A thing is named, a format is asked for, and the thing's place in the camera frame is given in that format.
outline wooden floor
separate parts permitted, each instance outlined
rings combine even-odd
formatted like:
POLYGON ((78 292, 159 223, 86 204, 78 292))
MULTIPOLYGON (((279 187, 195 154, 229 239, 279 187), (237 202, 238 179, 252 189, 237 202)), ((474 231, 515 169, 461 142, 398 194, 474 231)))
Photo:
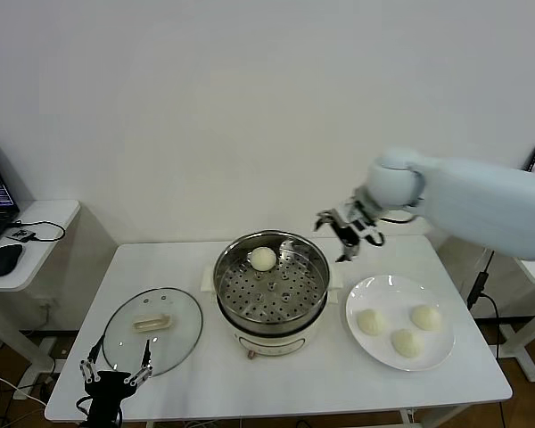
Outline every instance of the wooden floor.
MULTIPOLYGON (((484 326, 482 332, 486 336, 488 343, 495 343, 496 328, 494 326, 484 326)), ((73 343, 73 338, 61 338, 56 343, 53 349, 53 357, 62 358, 67 355, 73 343)), ((528 351, 535 361, 535 341, 533 341, 528 351)), ((0 375, 12 383, 17 383, 22 373, 24 372, 27 363, 18 354, 10 348, 3 346, 0 349, 0 375)), ((504 412, 506 418, 507 428, 535 428, 535 383, 526 381, 523 372, 512 359, 501 360, 501 366, 504 373, 509 379, 514 396, 504 403, 504 412)), ((48 393, 52 389, 52 384, 46 385, 48 393)), ((35 387, 32 394, 39 396, 39 387, 35 387)), ((53 424, 44 419, 44 413, 41 406, 32 400, 10 400, 11 392, 3 392, 0 394, 0 417, 6 415, 8 403, 10 407, 7 412, 7 421, 0 419, 0 427, 10 422, 13 422, 18 417, 26 415, 28 412, 36 411, 32 414, 14 424, 14 427, 24 428, 64 428, 75 427, 75 424, 53 424)), ((416 414, 416 420, 420 420, 421 412, 416 414)), ((242 421, 242 428, 295 428, 301 418, 285 417, 285 418, 263 418, 263 419, 244 419, 242 421)), ((400 418, 398 413, 375 413, 375 414, 355 414, 355 415, 332 415, 332 416, 306 416, 304 418, 309 425, 301 424, 300 428, 335 428, 335 427, 351 427, 361 425, 376 425, 376 424, 399 424, 400 418)), ((124 424, 127 428, 141 428, 144 424, 124 424)), ((182 423, 160 423, 155 425, 157 428, 162 427, 183 427, 182 423)), ((207 425, 209 427, 217 426, 218 428, 239 428, 239 420, 218 421, 215 425, 207 425)), ((445 423, 443 428, 489 428, 501 426, 499 417, 498 404, 484 404, 479 406, 472 406, 462 414, 456 416, 452 420, 445 423)))

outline white desk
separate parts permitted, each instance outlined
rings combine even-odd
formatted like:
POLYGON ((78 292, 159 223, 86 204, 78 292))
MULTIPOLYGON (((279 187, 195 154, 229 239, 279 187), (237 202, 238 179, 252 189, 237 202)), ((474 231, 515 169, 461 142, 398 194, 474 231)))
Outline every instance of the white desk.
MULTIPOLYGON (((340 254, 334 238, 315 239, 329 259, 340 254)), ((122 403, 125 421, 219 419, 254 416, 371 412, 443 407, 423 425, 434 427, 473 403, 511 397, 511 388, 456 287, 423 236, 389 237, 387 245, 363 245, 357 261, 340 265, 345 288, 328 305, 317 336, 304 349, 276 358, 247 359, 231 337, 218 306, 200 291, 202 271, 227 243, 121 245, 86 316, 45 410, 55 422, 83 419, 75 402, 85 394, 79 361, 97 342, 111 314, 139 292, 177 287, 202 307, 202 336, 178 367, 149 379, 122 403), (430 287, 447 303, 456 346, 441 366, 406 373, 371 358, 351 337, 344 319, 350 287, 376 274, 398 274, 430 287)), ((101 369, 108 369, 103 356, 101 369)))
MULTIPOLYGON (((79 202, 72 200, 22 202, 20 208, 18 219, 24 223, 47 220, 67 228, 79 211, 79 202)), ((54 237, 60 233, 57 227, 48 225, 24 228, 33 230, 38 236, 44 238, 54 237)), ((13 243, 16 242, 8 238, 0 239, 0 247, 13 243)), ((0 277, 0 292, 16 292, 26 288, 56 244, 57 242, 24 243, 24 250, 16 268, 10 274, 0 277)), ((21 384, 31 384, 40 373, 49 373, 52 370, 55 362, 48 353, 54 345, 54 338, 45 338, 38 347, 21 334, 5 315, 0 313, 0 340, 32 363, 22 377, 21 384)), ((56 365, 56 371, 61 370, 61 367, 61 364, 56 365)), ((14 394, 16 399, 23 397, 22 394, 14 394)))
MULTIPOLYGON (((535 261, 518 259, 515 261, 529 280, 535 284, 535 261)), ((506 338, 506 342, 499 347, 499 357, 515 358, 527 380, 535 382, 535 363, 525 349, 525 346, 535 339, 535 317, 517 333, 511 325, 501 325, 499 329, 506 338)))

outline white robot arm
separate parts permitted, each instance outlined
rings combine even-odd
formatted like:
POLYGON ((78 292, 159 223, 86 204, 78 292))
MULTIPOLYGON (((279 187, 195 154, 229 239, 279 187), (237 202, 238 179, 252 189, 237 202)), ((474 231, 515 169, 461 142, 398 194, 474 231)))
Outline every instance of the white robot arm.
POLYGON ((405 210, 450 234, 519 259, 535 260, 535 174, 472 160, 436 159, 390 150, 376 159, 352 198, 318 214, 358 253, 360 239, 382 245, 375 221, 386 210, 405 210))

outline table leg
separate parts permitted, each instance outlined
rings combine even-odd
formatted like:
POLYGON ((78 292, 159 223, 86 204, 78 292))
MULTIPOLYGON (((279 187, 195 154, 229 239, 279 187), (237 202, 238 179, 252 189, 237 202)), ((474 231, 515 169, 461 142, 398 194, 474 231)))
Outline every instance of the table leg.
POLYGON ((437 426, 447 422, 458 413, 466 410, 468 407, 469 405, 465 404, 463 406, 433 408, 426 413, 426 415, 424 415, 420 423, 422 424, 423 428, 436 428, 437 426))
POLYGON ((499 347, 505 352, 512 353, 520 348, 524 348, 535 339, 535 317, 527 323, 521 330, 510 336, 503 345, 499 347))
MULTIPOLYGON (((512 328, 511 325, 501 325, 499 327, 499 331, 503 334, 503 337, 506 338, 506 343, 509 342, 509 338, 514 338, 517 334, 515 333, 515 330, 512 328)), ((535 363, 533 363, 533 360, 531 359, 531 355, 529 355, 529 352, 522 346, 517 349, 508 349, 504 348, 503 345, 499 346, 499 359, 502 358, 515 358, 517 360, 517 364, 519 364, 519 367, 523 370, 525 373, 525 377, 529 382, 534 383, 535 382, 535 363)), ((497 347, 496 345, 490 345, 491 352, 493 352, 493 355, 497 355, 497 347)))
MULTIPOLYGON (((55 338, 54 337, 45 337, 41 343, 39 344, 39 348, 45 353, 49 354, 52 348, 55 345, 55 338)), ((54 374, 54 373, 61 373, 63 370, 63 366, 65 365, 65 359, 56 359, 53 361, 55 366, 52 368, 50 367, 49 370, 44 370, 44 368, 41 368, 40 366, 31 365, 26 369, 24 372, 24 375, 21 377, 20 381, 18 382, 18 387, 25 386, 25 385, 33 385, 37 382, 37 378, 41 374, 54 374)), ((25 389, 26 393, 29 393, 32 391, 32 388, 29 387, 25 389)), ((26 399, 27 397, 22 394, 20 391, 14 392, 14 399, 26 399)))
POLYGON ((18 352, 32 365, 40 370, 50 372, 54 367, 54 359, 43 352, 30 339, 24 336, 14 327, 8 319, 0 313, 0 340, 10 348, 18 352))

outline black computer mouse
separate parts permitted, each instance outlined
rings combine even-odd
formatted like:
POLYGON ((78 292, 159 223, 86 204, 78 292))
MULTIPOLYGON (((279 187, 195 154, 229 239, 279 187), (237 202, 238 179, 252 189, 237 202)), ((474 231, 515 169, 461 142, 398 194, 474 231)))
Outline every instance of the black computer mouse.
POLYGON ((18 264, 22 248, 18 243, 0 247, 0 276, 8 275, 14 270, 18 264))

